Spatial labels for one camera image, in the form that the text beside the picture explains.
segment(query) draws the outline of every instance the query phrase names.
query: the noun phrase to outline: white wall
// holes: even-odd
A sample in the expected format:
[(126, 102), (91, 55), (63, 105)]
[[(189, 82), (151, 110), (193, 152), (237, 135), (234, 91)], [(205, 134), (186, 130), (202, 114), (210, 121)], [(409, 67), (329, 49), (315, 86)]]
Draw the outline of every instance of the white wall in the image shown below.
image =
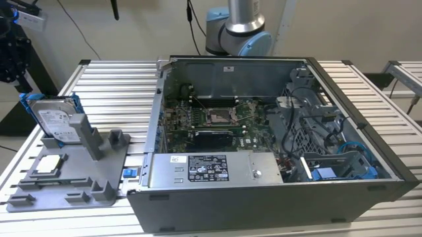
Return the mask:
[[(263, 0), (266, 29), (277, 34), (286, 0)], [(118, 0), (115, 21), (110, 0), (62, 0), (87, 40), (106, 60), (155, 60), (161, 55), (197, 54), (186, 18), (186, 0)], [(202, 26), (207, 9), (227, 6), (227, 0), (193, 0)], [(59, 87), (82, 59), (96, 59), (56, 0), (38, 3), (48, 15), (44, 32), (26, 30)], [(206, 39), (194, 23), (201, 51)]]
[(275, 54), (349, 59), (364, 72), (422, 60), (422, 0), (297, 0)]

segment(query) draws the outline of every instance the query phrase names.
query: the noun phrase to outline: computer component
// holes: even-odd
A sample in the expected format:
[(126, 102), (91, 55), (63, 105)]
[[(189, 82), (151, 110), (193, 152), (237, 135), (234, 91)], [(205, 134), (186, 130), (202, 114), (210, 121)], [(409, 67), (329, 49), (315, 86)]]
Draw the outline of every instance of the computer component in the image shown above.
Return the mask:
[(68, 124), (71, 116), (84, 112), (76, 94), (71, 96), (22, 94), (20, 102), (39, 123), (47, 137), (54, 137), (63, 144), (80, 143), (75, 128)]
[(418, 184), (314, 58), (170, 61), (127, 194), (146, 232), (350, 222)]

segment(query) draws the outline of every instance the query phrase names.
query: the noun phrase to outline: metal rail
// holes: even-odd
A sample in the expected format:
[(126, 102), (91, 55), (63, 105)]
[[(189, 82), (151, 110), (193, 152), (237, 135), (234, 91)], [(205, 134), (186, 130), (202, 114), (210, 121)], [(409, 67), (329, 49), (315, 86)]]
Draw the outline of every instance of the metal rail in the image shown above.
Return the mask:
[(390, 73), (418, 96), (422, 96), (422, 62), (390, 61), (382, 72)]
[[(404, 163), (422, 180), (422, 133), (409, 116), (398, 109), (354, 66), (341, 61), (321, 62), (382, 138)], [(127, 167), (143, 162), (143, 147), (153, 106), (157, 63), (92, 61), (79, 66), (60, 94), (78, 91), (91, 123), (100, 131), (123, 129), (133, 136)], [(124, 179), (120, 199), (112, 207), (8, 213), (4, 202), (16, 191), (42, 150), (40, 129), (36, 127), (11, 165), (0, 176), (0, 237), (31, 236), (153, 236), (143, 233), (126, 190), (138, 184)], [(398, 201), (376, 205), (353, 223), (289, 228), (245, 230), (177, 235), (183, 237), (393, 237), (422, 235), (422, 185)]]

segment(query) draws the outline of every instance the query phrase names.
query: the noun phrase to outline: white power outlet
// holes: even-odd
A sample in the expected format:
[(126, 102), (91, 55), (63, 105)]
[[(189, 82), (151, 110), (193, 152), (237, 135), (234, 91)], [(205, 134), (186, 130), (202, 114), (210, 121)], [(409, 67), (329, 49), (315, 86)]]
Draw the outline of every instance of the white power outlet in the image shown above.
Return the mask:
[(42, 32), (44, 31), (46, 22), (47, 22), (47, 15), (43, 12), (40, 12), (39, 16), (34, 16), (26, 12), (19, 11), (19, 19), (16, 23), (20, 26), (28, 27), (32, 30)]

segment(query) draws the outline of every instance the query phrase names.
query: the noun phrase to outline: hard drive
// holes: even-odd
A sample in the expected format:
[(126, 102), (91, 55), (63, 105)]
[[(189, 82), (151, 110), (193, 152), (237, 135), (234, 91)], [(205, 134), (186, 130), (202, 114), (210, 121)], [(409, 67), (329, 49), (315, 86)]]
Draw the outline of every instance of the hard drive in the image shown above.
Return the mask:
[(70, 126), (70, 118), (76, 113), (84, 113), (76, 94), (71, 96), (46, 96), (44, 94), (22, 94), (20, 102), (27, 112), (35, 118), (46, 135), (63, 144), (78, 144), (80, 139)]

